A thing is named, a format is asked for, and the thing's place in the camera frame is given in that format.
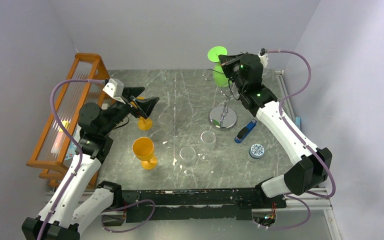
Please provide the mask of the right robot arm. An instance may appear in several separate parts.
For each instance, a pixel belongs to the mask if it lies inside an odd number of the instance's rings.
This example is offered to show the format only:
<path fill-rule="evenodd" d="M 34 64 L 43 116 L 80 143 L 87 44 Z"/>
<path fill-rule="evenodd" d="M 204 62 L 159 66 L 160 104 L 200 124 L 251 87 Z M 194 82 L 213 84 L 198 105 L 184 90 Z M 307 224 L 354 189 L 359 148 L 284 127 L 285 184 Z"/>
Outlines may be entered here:
<path fill-rule="evenodd" d="M 261 183 L 261 190 L 254 195 L 256 204 L 265 208 L 274 201 L 274 197 L 285 194 L 299 196 L 327 179 L 332 181 L 331 151 L 327 147 L 319 148 L 309 140 L 284 112 L 285 100 L 276 98 L 262 83 L 268 51 L 220 54 L 217 58 L 225 77 L 235 84 L 241 104 L 270 130 L 292 163 L 292 168 L 286 173 Z"/>

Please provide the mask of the clear wine glass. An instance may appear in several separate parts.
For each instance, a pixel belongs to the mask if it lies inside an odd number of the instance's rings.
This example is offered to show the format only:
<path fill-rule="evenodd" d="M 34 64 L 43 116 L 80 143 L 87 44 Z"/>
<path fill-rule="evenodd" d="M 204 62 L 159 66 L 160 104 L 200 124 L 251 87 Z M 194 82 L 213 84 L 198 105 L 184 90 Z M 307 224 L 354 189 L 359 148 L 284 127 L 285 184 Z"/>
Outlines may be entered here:
<path fill-rule="evenodd" d="M 207 130 L 200 135 L 200 159 L 208 162 L 214 158 L 214 150 L 216 146 L 216 135 L 214 132 Z"/>
<path fill-rule="evenodd" d="M 174 118 L 171 114 L 163 112 L 158 117 L 160 130 L 162 131 L 162 144 L 166 148 L 173 148 L 176 143 L 174 134 Z"/>
<path fill-rule="evenodd" d="M 196 165 L 196 152 L 193 147 L 185 146 L 179 151 L 182 174 L 192 176 Z"/>

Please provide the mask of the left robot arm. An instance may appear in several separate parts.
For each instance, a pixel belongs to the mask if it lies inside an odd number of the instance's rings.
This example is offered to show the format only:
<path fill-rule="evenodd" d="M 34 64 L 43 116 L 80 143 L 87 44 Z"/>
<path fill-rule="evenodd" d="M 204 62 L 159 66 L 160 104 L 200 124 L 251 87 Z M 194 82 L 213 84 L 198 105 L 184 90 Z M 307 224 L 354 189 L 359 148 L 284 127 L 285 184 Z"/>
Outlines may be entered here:
<path fill-rule="evenodd" d="M 85 103 L 79 110 L 80 139 L 68 137 L 76 146 L 70 168 L 55 194 L 35 217 L 28 217 L 22 224 L 27 240 L 78 240 L 85 228 L 101 213 L 122 211 L 142 204 L 143 201 L 126 204 L 122 186 L 103 181 L 92 196 L 78 204 L 89 180 L 99 170 L 110 152 L 113 140 L 109 133 L 128 115 L 148 119 L 159 102 L 153 96 L 140 99 L 145 90 L 141 87 L 117 87 L 106 85 L 104 91 L 114 103 L 102 109 L 95 102 Z"/>

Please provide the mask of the green plastic wine glass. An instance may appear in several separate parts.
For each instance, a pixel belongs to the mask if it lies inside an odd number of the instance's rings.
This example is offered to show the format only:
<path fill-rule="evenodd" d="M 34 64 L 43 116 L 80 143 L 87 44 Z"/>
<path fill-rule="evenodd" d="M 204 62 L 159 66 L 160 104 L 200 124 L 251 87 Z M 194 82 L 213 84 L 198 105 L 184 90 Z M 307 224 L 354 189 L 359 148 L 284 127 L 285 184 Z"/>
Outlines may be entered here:
<path fill-rule="evenodd" d="M 213 68 L 213 79 L 218 87 L 225 87 L 228 84 L 228 78 L 223 73 L 219 55 L 227 55 L 228 50 L 224 46 L 214 46 L 207 52 L 207 58 L 215 63 Z"/>

